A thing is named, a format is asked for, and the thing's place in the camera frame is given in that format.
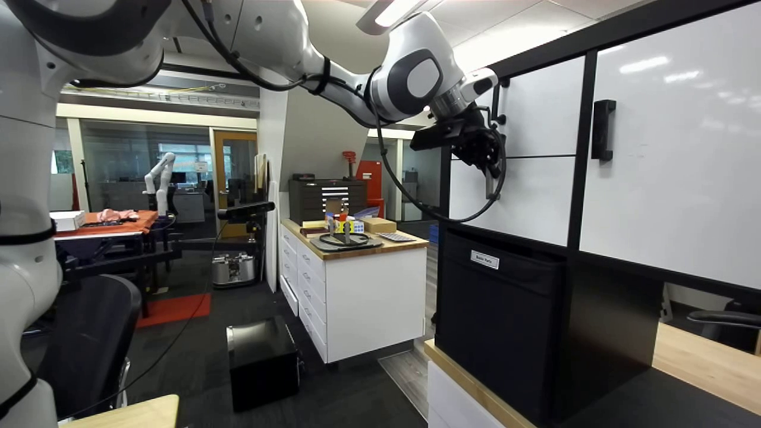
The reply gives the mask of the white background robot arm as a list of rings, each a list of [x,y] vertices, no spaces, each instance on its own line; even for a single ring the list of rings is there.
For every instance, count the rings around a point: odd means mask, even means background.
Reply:
[[[173,161],[177,155],[166,152],[160,156],[160,161],[142,176],[145,181],[145,194],[154,196],[157,213],[166,216],[168,213],[168,182],[173,172]]]

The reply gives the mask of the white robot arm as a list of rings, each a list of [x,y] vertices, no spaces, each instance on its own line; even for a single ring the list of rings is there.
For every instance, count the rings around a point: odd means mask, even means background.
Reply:
[[[386,37],[381,64],[353,71],[316,46],[303,0],[0,0],[0,428],[58,426],[53,385],[25,361],[21,333],[63,287],[51,208],[63,89],[201,67],[267,89],[303,88],[369,128],[429,111],[476,132],[476,100],[498,71],[463,69],[425,10]]]

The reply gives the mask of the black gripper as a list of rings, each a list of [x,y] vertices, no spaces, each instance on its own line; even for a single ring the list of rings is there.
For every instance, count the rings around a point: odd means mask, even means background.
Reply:
[[[493,88],[493,119],[487,126],[487,111],[484,106],[468,106],[460,117],[447,124],[444,138],[453,145],[453,152],[478,165],[491,178],[501,172],[501,155],[504,155],[504,100],[506,100],[509,78],[500,78]]]

